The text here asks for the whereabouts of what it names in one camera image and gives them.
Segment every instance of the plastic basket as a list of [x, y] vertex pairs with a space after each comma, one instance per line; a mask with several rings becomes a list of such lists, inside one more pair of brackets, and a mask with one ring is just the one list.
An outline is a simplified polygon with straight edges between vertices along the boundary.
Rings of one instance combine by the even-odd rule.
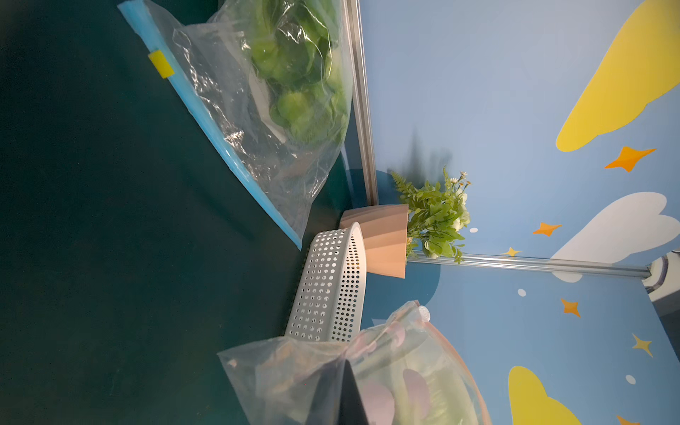
[[349, 342], [359, 333], [366, 252], [359, 223], [314, 237], [288, 318], [286, 336]]

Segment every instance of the plastic bag with produce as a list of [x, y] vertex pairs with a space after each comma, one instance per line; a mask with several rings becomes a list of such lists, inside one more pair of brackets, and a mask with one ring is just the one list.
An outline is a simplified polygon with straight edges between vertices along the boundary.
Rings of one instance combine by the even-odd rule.
[[206, 23], [187, 26], [150, 1], [118, 6], [215, 149], [298, 247], [349, 122], [342, 5], [227, 0]]

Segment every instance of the plastic bag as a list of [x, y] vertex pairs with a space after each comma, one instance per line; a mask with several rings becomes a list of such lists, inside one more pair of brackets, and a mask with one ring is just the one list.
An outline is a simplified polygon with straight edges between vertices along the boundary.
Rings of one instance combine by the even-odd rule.
[[345, 139], [352, 96], [341, 0], [227, 0], [183, 26], [144, 0], [118, 7], [224, 161], [301, 248]]
[[465, 363], [417, 301], [351, 343], [278, 337], [218, 355], [251, 425], [335, 425], [345, 359], [369, 423], [491, 425]]

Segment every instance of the vertical metal bar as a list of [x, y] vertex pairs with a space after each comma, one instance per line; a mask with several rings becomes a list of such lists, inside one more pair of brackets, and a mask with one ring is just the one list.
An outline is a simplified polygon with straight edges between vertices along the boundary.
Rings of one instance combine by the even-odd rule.
[[344, 8], [347, 35], [352, 47], [354, 116], [359, 135], [359, 149], [361, 151], [361, 164], [364, 171], [366, 198], [369, 205], [378, 205], [378, 185], [375, 174], [373, 135], [371, 133], [371, 109], [369, 107], [369, 90], [364, 60], [364, 39], [361, 32], [359, 0], [345, 0]]

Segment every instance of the metal rail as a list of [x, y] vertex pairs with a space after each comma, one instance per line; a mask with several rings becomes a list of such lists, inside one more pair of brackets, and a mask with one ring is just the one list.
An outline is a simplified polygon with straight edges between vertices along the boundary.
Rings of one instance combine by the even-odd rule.
[[364, 39], [361, 32], [361, 9], [359, 0], [345, 0], [347, 34], [352, 47], [352, 73], [354, 74], [354, 117], [359, 135], [361, 164], [364, 171], [366, 198], [369, 205], [378, 205], [378, 184], [375, 175], [373, 134], [371, 133], [371, 109], [367, 86]]
[[[415, 251], [413, 262], [427, 262], [440, 265], [458, 265], [453, 258], [439, 257], [432, 259]], [[646, 279], [650, 276], [647, 267], [621, 266], [603, 262], [556, 260], [548, 258], [507, 257], [497, 255], [467, 254], [463, 256], [461, 266], [494, 267], [497, 269], [531, 270], [553, 273], [555, 271], [582, 273], [592, 275], [626, 276]]]

